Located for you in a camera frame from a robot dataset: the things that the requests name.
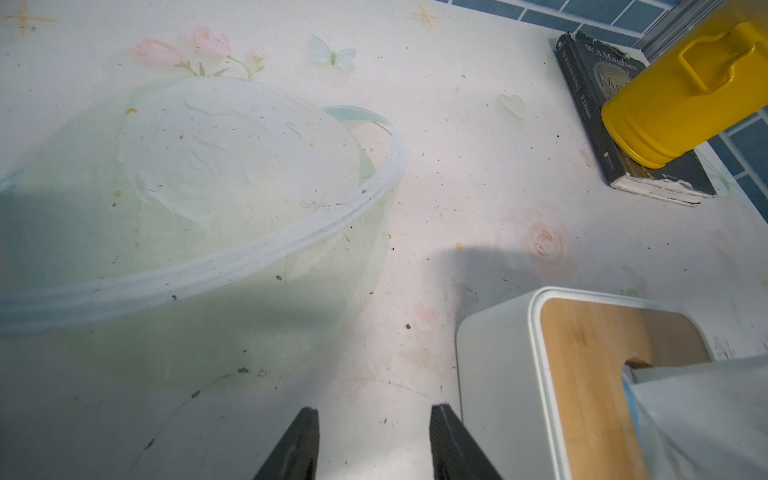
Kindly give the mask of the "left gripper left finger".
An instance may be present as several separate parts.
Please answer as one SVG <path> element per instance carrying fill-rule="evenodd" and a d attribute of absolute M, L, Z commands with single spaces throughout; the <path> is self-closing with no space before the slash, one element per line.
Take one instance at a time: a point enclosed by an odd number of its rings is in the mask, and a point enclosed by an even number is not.
<path fill-rule="evenodd" d="M 254 480 L 313 480 L 320 443 L 319 413 L 302 408 L 260 467 Z"/>

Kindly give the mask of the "blue white tissue pack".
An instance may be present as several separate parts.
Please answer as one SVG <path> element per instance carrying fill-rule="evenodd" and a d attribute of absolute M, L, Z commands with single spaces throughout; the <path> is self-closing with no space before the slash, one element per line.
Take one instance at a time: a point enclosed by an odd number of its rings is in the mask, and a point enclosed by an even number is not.
<path fill-rule="evenodd" d="M 631 368 L 622 386 L 652 479 L 767 477 L 767 357 Z"/>

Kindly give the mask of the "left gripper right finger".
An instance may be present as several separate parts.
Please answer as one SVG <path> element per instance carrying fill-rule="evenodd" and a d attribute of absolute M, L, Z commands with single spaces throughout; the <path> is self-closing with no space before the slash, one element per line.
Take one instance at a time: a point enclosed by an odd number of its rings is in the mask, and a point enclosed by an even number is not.
<path fill-rule="evenodd" d="M 501 480 L 449 404 L 431 407 L 429 438 L 436 480 Z"/>

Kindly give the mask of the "white box wooden lid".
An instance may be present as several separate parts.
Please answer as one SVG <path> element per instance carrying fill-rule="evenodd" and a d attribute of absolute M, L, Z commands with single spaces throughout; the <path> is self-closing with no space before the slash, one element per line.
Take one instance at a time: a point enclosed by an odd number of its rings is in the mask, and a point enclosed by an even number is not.
<path fill-rule="evenodd" d="M 547 287 L 528 327 L 556 478 L 649 478 L 622 371 L 712 361 L 698 325 L 649 300 Z"/>

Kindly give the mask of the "white tissue box base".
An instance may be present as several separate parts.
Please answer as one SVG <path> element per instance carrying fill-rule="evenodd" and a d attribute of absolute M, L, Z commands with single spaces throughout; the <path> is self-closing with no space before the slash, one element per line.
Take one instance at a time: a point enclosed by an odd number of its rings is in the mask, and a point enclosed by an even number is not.
<path fill-rule="evenodd" d="M 456 337 L 463 422 L 506 479 L 558 479 L 528 327 L 534 292 L 467 317 Z"/>

